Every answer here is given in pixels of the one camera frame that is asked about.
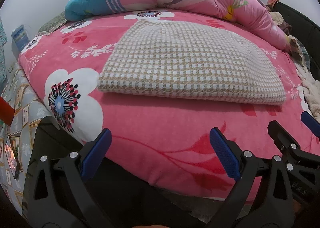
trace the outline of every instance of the brown cloth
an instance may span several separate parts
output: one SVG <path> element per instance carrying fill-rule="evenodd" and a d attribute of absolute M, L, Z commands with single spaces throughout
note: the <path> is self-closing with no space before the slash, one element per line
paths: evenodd
<path fill-rule="evenodd" d="M 278 27 L 280 29 L 282 29 L 284 31 L 284 33 L 287 34 L 287 36 L 290 35 L 290 31 L 292 30 L 292 26 L 290 24 L 288 24 L 285 21 L 283 21 L 283 23 L 280 24 Z"/>

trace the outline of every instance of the bed frame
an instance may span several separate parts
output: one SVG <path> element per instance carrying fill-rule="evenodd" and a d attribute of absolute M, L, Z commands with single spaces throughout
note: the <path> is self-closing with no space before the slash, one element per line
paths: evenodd
<path fill-rule="evenodd" d="M 277 2 L 273 8 L 292 26 L 291 35 L 300 40 L 309 53 L 310 72 L 314 79 L 320 80 L 320 27 L 282 2 Z"/>

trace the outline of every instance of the checkered blanket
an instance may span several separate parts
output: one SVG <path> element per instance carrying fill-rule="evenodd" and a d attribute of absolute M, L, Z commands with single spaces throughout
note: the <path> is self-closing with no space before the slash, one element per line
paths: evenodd
<path fill-rule="evenodd" d="M 284 87 L 266 54 L 225 29 L 139 20 L 98 80 L 104 92 L 280 105 Z"/>

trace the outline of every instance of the folded blanket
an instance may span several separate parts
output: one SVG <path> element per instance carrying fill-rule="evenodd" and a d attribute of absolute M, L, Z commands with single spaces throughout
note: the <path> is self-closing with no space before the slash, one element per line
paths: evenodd
<path fill-rule="evenodd" d="M 284 32 L 273 24 L 260 0 L 70 0 L 65 7 L 66 19 L 82 20 L 93 15 L 108 15 L 165 7 L 223 18 L 237 22 L 274 47 L 289 51 Z"/>
<path fill-rule="evenodd" d="M 240 35 L 191 22 L 139 20 L 117 43 L 98 89 L 280 105 L 283 84 L 265 52 Z"/>

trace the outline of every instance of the green floral fabric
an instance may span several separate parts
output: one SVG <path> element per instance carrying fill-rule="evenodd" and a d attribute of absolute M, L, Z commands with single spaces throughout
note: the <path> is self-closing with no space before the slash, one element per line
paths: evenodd
<path fill-rule="evenodd" d="M 3 25 L 0 18 L 0 83 L 2 83 L 6 77 L 6 69 L 4 64 L 4 50 L 3 46 L 7 43 L 7 36 L 4 33 Z"/>

